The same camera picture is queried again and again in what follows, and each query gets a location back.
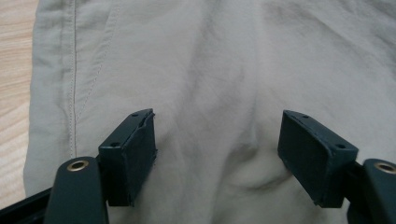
seam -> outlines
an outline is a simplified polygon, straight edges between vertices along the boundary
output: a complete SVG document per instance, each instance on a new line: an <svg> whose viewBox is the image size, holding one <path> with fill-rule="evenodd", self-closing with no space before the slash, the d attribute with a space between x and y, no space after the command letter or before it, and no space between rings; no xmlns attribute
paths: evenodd
<svg viewBox="0 0 396 224"><path fill-rule="evenodd" d="M75 96L76 96L76 1L70 1L70 91L69 91L69 153L70 159L77 156L76 150L76 111L75 111Z"/></svg>
<svg viewBox="0 0 396 224"><path fill-rule="evenodd" d="M116 5L116 13L115 13L114 19L113 19L113 20L115 20L115 21L114 21L114 24L113 24L114 30L112 31L110 38L109 38L109 39L107 40L107 42L106 42L106 46L105 46L106 49L105 49L105 53L104 53L103 59L102 59L100 65L99 65L98 71L96 72L96 75L95 75L95 78L94 78L94 80L93 80L93 82L92 82L92 84L91 84L91 87L90 87L90 89L88 90L88 95L87 95L87 97L85 98L84 104L82 105L81 109L80 109L79 112L78 112L78 115L77 115L77 118L76 118L76 122L78 122L79 118L81 117L81 114L82 114L82 112L84 111L84 108L85 108L86 104L88 103L88 100L89 100L90 97L91 97L92 90L93 90L93 88L95 87L95 84L96 84L96 80L99 78L99 75L101 74L102 67L103 67L103 63L104 63L105 60L106 60L107 52L108 52L108 50L110 49L110 46L111 46L111 43L112 43L112 39L113 39L114 33L116 33L117 21L118 21L118 18L119 18L119 14L120 14L120 4L117 4L117 5Z"/></svg>

metal grommet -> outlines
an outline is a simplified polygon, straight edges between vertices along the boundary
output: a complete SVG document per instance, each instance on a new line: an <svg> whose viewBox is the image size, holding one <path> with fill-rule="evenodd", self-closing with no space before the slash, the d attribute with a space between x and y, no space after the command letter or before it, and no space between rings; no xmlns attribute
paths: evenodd
<svg viewBox="0 0 396 224"><path fill-rule="evenodd" d="M392 174L392 175L396 175L396 167L394 167L391 164L387 164L384 162L377 162L376 164L374 164L374 166L376 167L376 169L388 173L388 174Z"/></svg>
<svg viewBox="0 0 396 224"><path fill-rule="evenodd" d="M90 164L87 161L75 161L67 166L67 170L70 172L80 171Z"/></svg>

wooden surface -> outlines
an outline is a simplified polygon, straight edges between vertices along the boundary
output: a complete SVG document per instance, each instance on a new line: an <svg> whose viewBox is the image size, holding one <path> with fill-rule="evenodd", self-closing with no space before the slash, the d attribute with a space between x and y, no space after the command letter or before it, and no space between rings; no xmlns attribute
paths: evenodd
<svg viewBox="0 0 396 224"><path fill-rule="evenodd" d="M0 209L24 198L32 29L38 0L0 0Z"/></svg>

wooden table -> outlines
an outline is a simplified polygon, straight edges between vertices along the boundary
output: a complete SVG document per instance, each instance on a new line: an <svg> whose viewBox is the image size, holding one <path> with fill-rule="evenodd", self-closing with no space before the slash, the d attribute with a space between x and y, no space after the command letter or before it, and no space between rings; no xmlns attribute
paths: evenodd
<svg viewBox="0 0 396 224"><path fill-rule="evenodd" d="M0 209L25 197L32 29L38 0L0 0Z"/></svg>

beige fabric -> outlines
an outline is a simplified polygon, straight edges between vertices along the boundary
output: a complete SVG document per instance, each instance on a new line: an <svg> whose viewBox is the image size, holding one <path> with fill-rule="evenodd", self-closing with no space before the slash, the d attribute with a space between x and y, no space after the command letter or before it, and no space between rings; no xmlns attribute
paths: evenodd
<svg viewBox="0 0 396 224"><path fill-rule="evenodd" d="M342 223L276 153L283 109L396 161L392 1L42 0L28 195L153 108L158 159L112 223Z"/></svg>

